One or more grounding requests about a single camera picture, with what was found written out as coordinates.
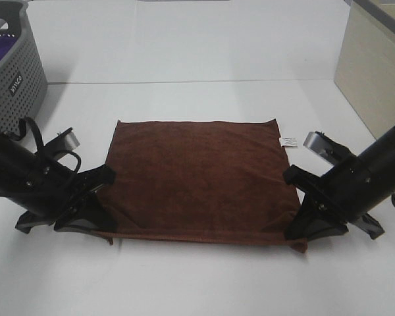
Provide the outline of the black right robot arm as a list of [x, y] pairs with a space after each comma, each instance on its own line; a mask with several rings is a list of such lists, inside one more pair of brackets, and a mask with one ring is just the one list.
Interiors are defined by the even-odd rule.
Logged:
[[285, 183], [305, 194], [285, 238], [312, 241], [341, 236], [348, 232], [348, 224], [372, 240], [384, 234], [368, 212], [386, 198], [395, 207], [395, 125], [359, 155], [322, 132], [310, 132], [303, 144], [332, 168], [322, 176], [296, 165], [284, 171]]

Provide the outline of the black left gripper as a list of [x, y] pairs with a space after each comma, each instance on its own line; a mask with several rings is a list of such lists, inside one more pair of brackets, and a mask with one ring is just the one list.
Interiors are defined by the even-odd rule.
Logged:
[[104, 209], [97, 191], [112, 184], [115, 172], [107, 165], [79, 172], [54, 158], [27, 154], [6, 160], [6, 197], [23, 207], [15, 228], [29, 233], [35, 226], [54, 224], [55, 232], [77, 232], [100, 237], [114, 232], [115, 220]]

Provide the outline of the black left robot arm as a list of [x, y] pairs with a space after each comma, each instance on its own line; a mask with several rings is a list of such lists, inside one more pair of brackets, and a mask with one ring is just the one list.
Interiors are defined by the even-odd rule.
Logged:
[[[99, 236], [114, 232], [116, 220], [98, 200], [97, 191], [112, 185], [115, 172], [107, 165], [81, 172], [81, 158], [74, 152], [79, 142], [71, 128], [32, 153], [0, 134], [0, 198], [25, 209], [15, 228], [25, 234], [40, 225], [56, 232]], [[65, 155], [76, 159], [70, 169], [59, 162]]]

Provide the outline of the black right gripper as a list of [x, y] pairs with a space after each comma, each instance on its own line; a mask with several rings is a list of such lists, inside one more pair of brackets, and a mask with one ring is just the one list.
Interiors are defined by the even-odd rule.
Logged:
[[322, 176], [292, 165], [284, 179], [305, 193], [284, 231], [287, 240], [341, 236], [348, 223], [372, 240], [384, 234], [368, 212], [395, 192], [395, 154], [349, 155]]

